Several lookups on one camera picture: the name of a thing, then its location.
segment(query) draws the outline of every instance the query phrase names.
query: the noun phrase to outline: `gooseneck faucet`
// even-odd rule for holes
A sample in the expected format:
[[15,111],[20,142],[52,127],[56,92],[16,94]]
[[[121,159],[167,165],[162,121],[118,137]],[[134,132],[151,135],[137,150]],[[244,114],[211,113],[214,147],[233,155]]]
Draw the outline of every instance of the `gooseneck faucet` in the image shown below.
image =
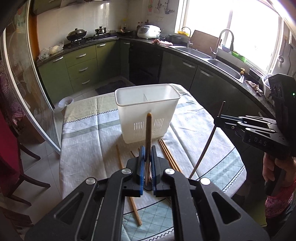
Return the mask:
[[186,48],[189,48],[189,46],[192,44],[192,43],[190,43],[190,39],[191,39],[191,29],[190,29],[190,28],[188,28],[188,29],[189,29],[189,31],[190,31],[190,35],[189,35],[189,40],[188,40],[188,42],[187,42]]
[[222,34],[223,34],[224,32],[227,32],[227,31],[230,32],[231,35],[232,35],[232,40],[231,40],[231,45],[230,45],[230,51],[233,51],[233,41],[234,41],[233,32],[231,32],[231,30],[228,29],[228,28],[223,29],[223,30],[221,31],[221,33],[220,33],[219,38],[218,38],[218,41],[217,41],[217,44],[216,44],[216,48],[215,48],[215,50],[213,51],[212,48],[210,47],[210,49],[211,49],[211,51],[212,51],[212,53],[213,53],[213,59],[216,59],[217,52],[218,52],[218,47],[219,47],[219,45],[220,45],[220,40],[221,40]]

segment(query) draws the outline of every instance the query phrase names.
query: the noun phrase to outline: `silver screw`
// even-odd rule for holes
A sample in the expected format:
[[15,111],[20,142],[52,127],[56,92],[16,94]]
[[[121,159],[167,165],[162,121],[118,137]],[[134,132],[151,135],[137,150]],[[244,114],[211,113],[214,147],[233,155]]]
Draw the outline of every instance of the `silver screw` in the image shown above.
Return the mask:
[[171,169],[171,168],[168,168],[168,169],[165,169],[165,173],[169,174],[169,175],[173,175],[175,173],[175,170]]
[[96,180],[93,177],[89,177],[88,179],[85,180],[87,185],[93,185],[95,184]]
[[203,185],[209,185],[211,183],[210,179],[204,177],[200,180],[201,184]]
[[131,174],[131,169],[129,169],[129,168],[124,168],[124,169],[121,170],[121,172],[122,172],[122,174],[124,174],[124,175],[128,175],[128,174]]

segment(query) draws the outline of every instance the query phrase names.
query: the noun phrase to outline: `cutting board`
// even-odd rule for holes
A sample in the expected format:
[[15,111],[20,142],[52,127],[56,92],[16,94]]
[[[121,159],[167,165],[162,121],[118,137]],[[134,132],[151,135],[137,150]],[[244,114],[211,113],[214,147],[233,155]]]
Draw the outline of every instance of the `cutting board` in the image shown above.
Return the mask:
[[201,51],[205,54],[212,55],[211,49],[214,51],[218,38],[201,31],[194,30],[190,42],[193,43],[190,47]]

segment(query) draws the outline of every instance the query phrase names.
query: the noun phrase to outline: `sink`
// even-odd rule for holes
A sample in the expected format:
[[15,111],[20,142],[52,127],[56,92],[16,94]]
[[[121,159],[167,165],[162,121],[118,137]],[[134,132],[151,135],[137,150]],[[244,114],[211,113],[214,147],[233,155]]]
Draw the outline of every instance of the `sink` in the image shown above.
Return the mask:
[[200,51],[197,51],[195,49],[186,48],[186,47],[175,47],[175,49],[184,51],[186,53],[192,54],[192,55],[199,57],[199,58],[210,58],[210,56],[208,56]]
[[236,78],[236,79],[240,79],[241,78],[241,75],[235,71],[233,68],[227,66],[226,64],[218,61],[218,60],[215,60],[215,59],[209,59],[208,60],[209,63],[217,66],[219,69],[223,70],[224,72],[230,74],[232,77]]

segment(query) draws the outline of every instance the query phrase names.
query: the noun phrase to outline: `white plastic bucket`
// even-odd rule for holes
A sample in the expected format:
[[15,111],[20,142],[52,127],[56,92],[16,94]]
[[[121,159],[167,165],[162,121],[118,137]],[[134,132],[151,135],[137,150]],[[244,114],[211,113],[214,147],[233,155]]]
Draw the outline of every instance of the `white plastic bucket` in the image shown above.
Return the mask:
[[169,84],[141,85],[115,91],[125,143],[145,140],[146,116],[152,113],[152,138],[163,136],[170,125],[180,94]]
[[58,109],[62,113],[63,116],[65,116],[65,111],[66,111],[65,107],[73,102],[74,102],[74,99],[70,96],[65,97],[60,100],[60,102],[58,103]]

